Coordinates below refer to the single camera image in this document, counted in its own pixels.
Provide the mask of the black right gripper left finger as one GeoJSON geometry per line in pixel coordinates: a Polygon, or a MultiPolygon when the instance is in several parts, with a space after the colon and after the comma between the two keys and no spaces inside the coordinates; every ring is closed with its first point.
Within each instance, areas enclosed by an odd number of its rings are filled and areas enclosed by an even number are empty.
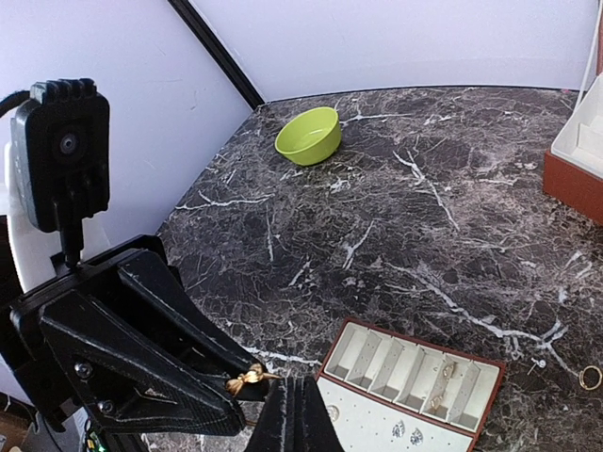
{"type": "Polygon", "coordinates": [[[287,377],[273,382],[245,452],[298,451],[297,408],[301,406],[302,379],[287,377]]]}

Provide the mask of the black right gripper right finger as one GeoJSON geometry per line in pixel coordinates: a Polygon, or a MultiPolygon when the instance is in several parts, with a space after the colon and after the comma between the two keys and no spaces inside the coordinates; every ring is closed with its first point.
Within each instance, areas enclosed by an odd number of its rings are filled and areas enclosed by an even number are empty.
{"type": "Polygon", "coordinates": [[[342,450],[316,380],[313,377],[303,378],[300,389],[300,451],[342,450]]]}

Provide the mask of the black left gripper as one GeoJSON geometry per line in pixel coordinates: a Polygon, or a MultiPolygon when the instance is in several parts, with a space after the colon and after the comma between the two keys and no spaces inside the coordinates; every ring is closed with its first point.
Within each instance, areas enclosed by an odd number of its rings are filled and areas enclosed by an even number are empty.
{"type": "Polygon", "coordinates": [[[227,382],[258,361],[187,295],[141,235],[8,305],[8,367],[54,431],[83,409],[110,433],[235,436],[227,382]]]}

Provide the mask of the beige jewelry tray insert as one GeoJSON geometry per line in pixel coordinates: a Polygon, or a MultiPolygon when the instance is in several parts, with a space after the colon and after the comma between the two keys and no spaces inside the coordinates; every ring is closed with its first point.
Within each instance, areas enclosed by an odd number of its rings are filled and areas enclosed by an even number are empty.
{"type": "Polygon", "coordinates": [[[504,363],[346,319],[317,384],[346,451],[475,449],[504,363]]]}

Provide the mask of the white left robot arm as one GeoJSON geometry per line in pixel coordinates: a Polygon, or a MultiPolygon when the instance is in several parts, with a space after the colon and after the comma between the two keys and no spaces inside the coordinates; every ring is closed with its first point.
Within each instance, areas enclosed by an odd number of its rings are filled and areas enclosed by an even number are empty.
{"type": "Polygon", "coordinates": [[[110,247],[97,220],[75,269],[64,265],[58,233],[29,221],[14,152],[4,150],[8,245],[21,292],[1,308],[1,352],[28,400],[55,430],[78,410],[113,435],[186,432],[234,436],[244,400],[261,401],[265,382],[238,395],[227,384],[253,356],[187,296],[160,239],[110,247]]]}

